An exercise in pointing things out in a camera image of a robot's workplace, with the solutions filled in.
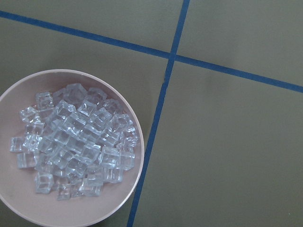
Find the pink bowl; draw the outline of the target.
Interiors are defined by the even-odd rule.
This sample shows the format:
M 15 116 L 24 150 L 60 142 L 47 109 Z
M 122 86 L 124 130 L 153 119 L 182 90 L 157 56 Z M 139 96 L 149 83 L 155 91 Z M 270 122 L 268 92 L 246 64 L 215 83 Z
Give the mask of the pink bowl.
M 17 168 L 16 156 L 9 150 L 10 139 L 21 135 L 24 125 L 18 113 L 34 103 L 36 93 L 56 91 L 72 83 L 81 83 L 85 88 L 99 87 L 119 100 L 139 132 L 139 145 L 134 150 L 135 166 L 125 173 L 121 183 L 106 184 L 98 197 L 58 201 L 54 192 L 35 193 L 35 173 Z M 86 227 L 103 221 L 130 198 L 139 181 L 143 160 L 142 129 L 133 109 L 114 87 L 97 77 L 76 70 L 41 71 L 16 82 L 0 97 L 0 198 L 26 220 L 44 227 Z

